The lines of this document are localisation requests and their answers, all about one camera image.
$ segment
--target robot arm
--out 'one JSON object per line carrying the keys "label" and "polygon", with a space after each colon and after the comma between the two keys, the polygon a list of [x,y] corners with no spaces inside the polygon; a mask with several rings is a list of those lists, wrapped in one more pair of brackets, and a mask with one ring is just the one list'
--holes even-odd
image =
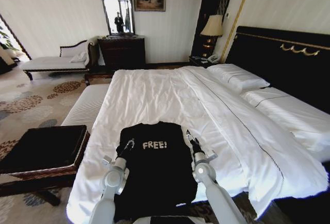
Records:
{"label": "robot arm", "polygon": [[114,162],[111,162],[111,158],[108,156],[103,158],[103,164],[108,167],[109,171],[101,181],[103,194],[101,200],[93,209],[89,224],[113,223],[114,212],[116,209],[113,201],[114,195],[120,195],[125,187],[129,174],[129,170],[126,168],[126,160],[133,147],[134,139],[127,143],[123,152],[118,155]]}
{"label": "robot arm", "polygon": [[[216,172],[209,164],[204,151],[197,139],[187,130],[187,137],[193,147],[195,170],[193,176],[199,183],[202,182],[206,187],[206,197],[220,223],[223,224],[246,224],[246,221],[228,192],[216,182]],[[115,162],[105,156],[103,163],[109,168],[107,174],[101,182],[103,195],[96,204],[92,212],[89,224],[109,224],[113,223],[115,204],[114,195],[123,191],[129,170],[126,168],[126,160],[129,152],[134,147],[134,140],[130,140],[123,152],[118,155]]]}
{"label": "robot arm", "polygon": [[187,138],[192,144],[195,170],[193,176],[206,187],[206,197],[218,221],[223,224],[245,224],[246,221],[228,192],[216,182],[216,172],[209,164],[200,143],[187,130]]}

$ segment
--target white duvet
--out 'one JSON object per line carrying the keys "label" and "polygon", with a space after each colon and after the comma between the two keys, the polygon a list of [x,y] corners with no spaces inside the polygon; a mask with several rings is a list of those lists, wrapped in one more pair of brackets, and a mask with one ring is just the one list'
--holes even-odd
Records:
{"label": "white duvet", "polygon": [[[173,122],[216,151],[217,181],[231,196],[249,191],[258,216],[271,200],[327,189],[322,165],[289,132],[230,92],[204,68],[120,70],[94,123],[67,206],[84,222],[101,197],[104,155],[116,157],[120,132],[138,123]],[[199,184],[196,200],[206,200]]]}
{"label": "white duvet", "polygon": [[241,95],[285,130],[318,161],[330,161],[330,115],[274,87]]}

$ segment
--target lamp base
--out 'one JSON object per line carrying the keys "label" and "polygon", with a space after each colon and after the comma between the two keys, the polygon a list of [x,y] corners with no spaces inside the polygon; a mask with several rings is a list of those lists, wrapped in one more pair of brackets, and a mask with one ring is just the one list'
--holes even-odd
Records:
{"label": "lamp base", "polygon": [[218,37],[209,37],[203,44],[202,57],[207,58],[212,55]]}

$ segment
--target person in mirror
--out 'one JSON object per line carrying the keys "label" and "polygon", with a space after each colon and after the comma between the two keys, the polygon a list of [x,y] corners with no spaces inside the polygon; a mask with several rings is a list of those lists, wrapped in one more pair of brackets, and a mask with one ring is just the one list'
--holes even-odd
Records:
{"label": "person in mirror", "polygon": [[126,29],[126,32],[130,32],[130,20],[129,20],[129,10],[128,8],[126,9],[126,17],[125,17],[125,29]]}
{"label": "person in mirror", "polygon": [[117,17],[115,17],[114,19],[114,23],[117,26],[117,31],[118,32],[124,32],[124,22],[123,22],[123,18],[120,16],[119,12],[117,12]]}

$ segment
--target white pillow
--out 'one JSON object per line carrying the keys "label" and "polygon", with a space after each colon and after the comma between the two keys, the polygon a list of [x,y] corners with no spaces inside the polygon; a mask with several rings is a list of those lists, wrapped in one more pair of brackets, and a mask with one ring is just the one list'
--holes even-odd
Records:
{"label": "white pillow", "polygon": [[72,57],[70,62],[84,62],[87,59],[87,53],[85,51]]}
{"label": "white pillow", "polygon": [[10,58],[15,58],[17,56],[16,50],[13,49],[6,49],[5,50],[7,54],[10,56]]}
{"label": "white pillow", "polygon": [[320,162],[330,161],[330,115],[270,87],[241,95],[246,101],[290,131]]}
{"label": "white pillow", "polygon": [[218,64],[207,68],[221,83],[232,91],[241,92],[269,86],[263,78],[250,73],[234,64]]}

